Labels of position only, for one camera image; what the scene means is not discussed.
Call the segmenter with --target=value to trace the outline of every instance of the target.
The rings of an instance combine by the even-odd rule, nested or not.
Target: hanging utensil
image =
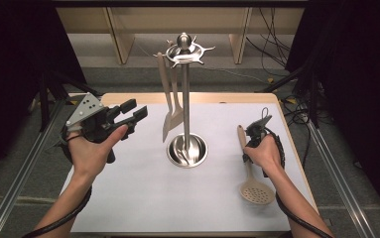
[[[162,53],[157,54],[159,73],[161,75],[162,85],[165,91],[166,100],[168,103],[169,111],[166,114],[164,127],[163,127],[163,142],[165,142],[168,137],[168,133],[171,130],[171,119],[172,119],[172,99],[171,99],[171,89],[169,87],[168,76],[166,74],[165,59]]]
[[[168,41],[169,47],[174,45],[173,41]],[[171,83],[172,83],[172,92],[174,93],[174,102],[175,102],[175,111],[172,114],[171,119],[171,130],[179,126],[184,122],[184,108],[180,104],[180,99],[178,98],[178,75],[177,68],[174,67],[174,63],[170,60],[169,68],[171,71]]]
[[[243,127],[237,127],[239,143],[242,151],[246,146],[246,136]],[[247,180],[240,186],[240,193],[243,198],[256,204],[265,205],[275,199],[275,194],[266,184],[257,181],[252,174],[251,162],[245,162],[245,168],[248,175]]]

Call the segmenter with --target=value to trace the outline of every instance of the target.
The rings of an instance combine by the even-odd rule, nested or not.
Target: human arm
[[[68,141],[68,147],[74,167],[71,180],[35,229],[58,221],[78,207],[97,175],[103,171],[110,150],[126,134],[127,129],[126,125],[119,127],[100,144],[88,142],[83,137],[73,138],[79,135],[78,132],[70,133],[67,139],[73,138]],[[73,222],[74,218],[40,237],[68,237]]]
[[[334,237],[319,214],[298,191],[282,168],[279,150],[271,135],[264,137],[257,148],[245,147],[244,152],[252,159],[254,164],[260,166],[268,175],[283,204],[293,214]],[[292,219],[289,219],[289,224],[295,238],[319,237]]]

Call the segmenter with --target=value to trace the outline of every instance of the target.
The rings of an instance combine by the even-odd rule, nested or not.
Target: person's left hand
[[[105,167],[107,157],[112,147],[125,135],[128,127],[122,125],[102,143],[96,144],[78,136],[78,132],[71,132],[68,138],[69,151],[71,152],[74,175],[80,178],[94,180]]]

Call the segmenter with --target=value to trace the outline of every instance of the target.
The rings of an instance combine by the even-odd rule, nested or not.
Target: gray carpet floor
[[[144,52],[150,52],[148,49],[153,49],[154,51],[160,48],[158,46],[164,43],[163,39],[170,39],[168,37],[163,35],[148,37],[144,35],[137,38],[129,64],[127,63],[128,65],[115,64],[113,62],[115,60],[114,54],[108,50],[109,46],[106,44],[102,44],[99,51],[93,48],[83,51],[80,48],[83,48],[81,44],[84,43],[79,36],[71,36],[71,41],[78,59],[82,63],[83,72],[90,87],[100,92],[162,92],[162,84],[156,65]],[[98,43],[103,42],[100,39],[95,41]],[[202,37],[198,37],[197,42],[202,44]],[[210,67],[210,69],[202,68],[200,65],[191,66],[191,91],[253,92],[265,88],[267,84],[264,82],[267,81],[267,78],[271,76],[275,80],[281,78],[280,76],[271,75],[270,72],[276,74],[286,73],[278,66],[270,66],[268,71],[262,69],[261,63],[259,63],[260,55],[248,46],[244,53],[245,63],[234,65],[232,64],[229,45],[225,38],[224,40],[222,37],[208,38],[206,45],[208,44],[222,46],[224,50],[217,51],[212,57],[205,59],[205,67]],[[104,49],[111,55],[104,56]],[[98,59],[93,56],[96,53],[98,53]],[[94,59],[93,66],[87,64],[91,63],[90,58]],[[289,82],[274,93],[279,98],[284,98],[291,94],[294,84],[295,82]],[[68,85],[65,87],[69,92],[76,91]],[[289,108],[294,109],[296,106],[289,105]],[[60,193],[66,174],[70,169],[70,164],[64,158],[61,150],[53,148],[52,145],[58,140],[58,133],[72,110],[72,106],[63,108],[50,139],[30,174],[1,231],[0,237],[20,237],[22,234],[31,231]],[[353,165],[355,159],[338,130],[336,122],[331,120],[330,114],[326,111],[321,111],[319,115],[320,131],[346,177],[350,189],[352,189],[360,206],[366,213],[376,237],[380,237],[380,198],[364,172]],[[288,123],[291,123],[291,119],[290,116],[287,117]],[[1,197],[9,189],[17,171],[28,156],[38,136],[39,128],[40,109],[36,108],[25,118],[23,127],[18,131],[17,140],[12,142],[6,152],[7,156],[0,161],[0,202]],[[302,157],[307,148],[308,130],[305,125],[296,123],[292,123],[289,129],[298,154]],[[305,173],[318,210],[321,216],[330,223],[330,229],[335,236],[341,238],[360,237],[314,141],[311,141],[309,146]]]

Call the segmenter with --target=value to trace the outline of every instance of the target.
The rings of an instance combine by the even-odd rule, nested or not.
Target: forearm
[[[282,168],[275,168],[272,172],[267,173],[267,175],[270,176],[270,180],[276,188],[276,192],[279,194],[283,204],[285,204],[293,214],[326,234],[333,236],[322,218],[298,191]],[[290,225],[294,237],[317,237],[313,232],[292,220],[290,220]]]
[[[93,180],[94,178],[73,175],[66,189],[50,208],[50,210],[48,210],[35,229],[50,225],[76,209],[91,187]],[[73,222],[74,219],[40,237],[68,237]]]

